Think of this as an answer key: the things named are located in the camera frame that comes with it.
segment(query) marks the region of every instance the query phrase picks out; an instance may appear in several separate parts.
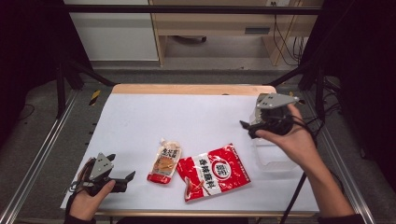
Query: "person's left hand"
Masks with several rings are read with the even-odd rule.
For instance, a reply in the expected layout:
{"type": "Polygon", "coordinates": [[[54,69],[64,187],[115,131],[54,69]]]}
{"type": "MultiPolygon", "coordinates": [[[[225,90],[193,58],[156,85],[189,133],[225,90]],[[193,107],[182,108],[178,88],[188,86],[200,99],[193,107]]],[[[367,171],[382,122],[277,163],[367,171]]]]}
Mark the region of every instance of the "person's left hand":
{"type": "Polygon", "coordinates": [[[69,215],[84,221],[91,221],[100,203],[113,190],[115,184],[115,180],[109,181],[94,197],[83,189],[76,195],[70,207],[69,215]]]}

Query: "table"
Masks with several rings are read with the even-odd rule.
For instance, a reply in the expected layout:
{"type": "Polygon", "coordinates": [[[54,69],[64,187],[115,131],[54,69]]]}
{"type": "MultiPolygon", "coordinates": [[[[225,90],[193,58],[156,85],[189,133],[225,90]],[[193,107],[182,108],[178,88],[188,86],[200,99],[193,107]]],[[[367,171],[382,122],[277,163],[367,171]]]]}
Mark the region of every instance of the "table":
{"type": "MultiPolygon", "coordinates": [[[[270,7],[321,7],[323,0],[150,0],[154,6],[241,6],[270,7]]],[[[279,65],[281,54],[286,52],[290,37],[309,37],[317,19],[316,15],[278,15],[275,29],[274,15],[225,15],[225,14],[178,14],[152,13],[154,35],[160,64],[163,65],[167,37],[171,35],[255,35],[261,36],[273,66],[279,65]]]]}
{"type": "MultiPolygon", "coordinates": [[[[124,193],[111,193],[98,215],[173,217],[279,217],[288,206],[302,170],[264,173],[254,162],[252,140],[239,120],[249,120],[260,93],[273,87],[249,85],[120,84],[107,99],[79,170],[99,152],[116,154],[110,177],[124,178],[136,170],[124,193]],[[160,140],[178,141],[182,158],[233,143],[251,183],[240,189],[184,202],[185,184],[175,172],[172,181],[147,181],[160,140]]],[[[61,207],[65,208],[69,195],[61,207]]],[[[318,211],[305,182],[291,216],[318,211]]]]}

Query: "hand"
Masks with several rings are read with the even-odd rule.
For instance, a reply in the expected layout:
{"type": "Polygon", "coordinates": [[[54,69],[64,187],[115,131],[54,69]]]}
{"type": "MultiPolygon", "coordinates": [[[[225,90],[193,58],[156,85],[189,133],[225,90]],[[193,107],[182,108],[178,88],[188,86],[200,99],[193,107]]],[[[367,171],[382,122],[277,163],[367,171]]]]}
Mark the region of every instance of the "hand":
{"type": "Polygon", "coordinates": [[[76,195],[69,215],[84,221],[91,221],[102,200],[113,190],[115,184],[116,181],[109,181],[94,197],[83,189],[76,195]]]}
{"type": "MultiPolygon", "coordinates": [[[[288,105],[293,118],[302,122],[300,111],[294,105],[288,105]]],[[[265,130],[258,130],[256,135],[282,148],[291,160],[302,166],[321,161],[311,134],[303,127],[294,124],[291,131],[285,135],[278,135],[265,130]]]]}

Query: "small snack packet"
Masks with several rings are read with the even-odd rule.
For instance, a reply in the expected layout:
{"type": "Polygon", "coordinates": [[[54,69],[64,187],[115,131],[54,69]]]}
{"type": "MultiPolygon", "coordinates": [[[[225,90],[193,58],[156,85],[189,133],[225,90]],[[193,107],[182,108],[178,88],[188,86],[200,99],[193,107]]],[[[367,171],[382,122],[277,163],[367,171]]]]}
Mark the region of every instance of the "small snack packet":
{"type": "Polygon", "coordinates": [[[181,156],[181,148],[178,142],[168,142],[161,139],[156,160],[148,173],[148,180],[154,183],[167,184],[171,181],[181,156]]]}
{"type": "Polygon", "coordinates": [[[177,171],[186,183],[185,202],[236,189],[250,182],[233,144],[181,159],[177,171]]]}

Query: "sleeve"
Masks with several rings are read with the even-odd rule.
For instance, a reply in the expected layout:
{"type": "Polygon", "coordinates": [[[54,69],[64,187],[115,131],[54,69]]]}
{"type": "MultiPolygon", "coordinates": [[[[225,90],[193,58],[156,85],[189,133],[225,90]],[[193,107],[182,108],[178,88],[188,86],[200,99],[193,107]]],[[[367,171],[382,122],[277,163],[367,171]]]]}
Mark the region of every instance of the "sleeve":
{"type": "Polygon", "coordinates": [[[349,223],[364,224],[365,223],[361,214],[356,214],[347,217],[327,217],[327,218],[320,217],[318,218],[318,222],[319,224],[349,224],[349,223]]]}
{"type": "Polygon", "coordinates": [[[91,221],[84,221],[76,217],[67,215],[64,218],[64,224],[95,224],[96,220],[93,218],[91,221]]]}

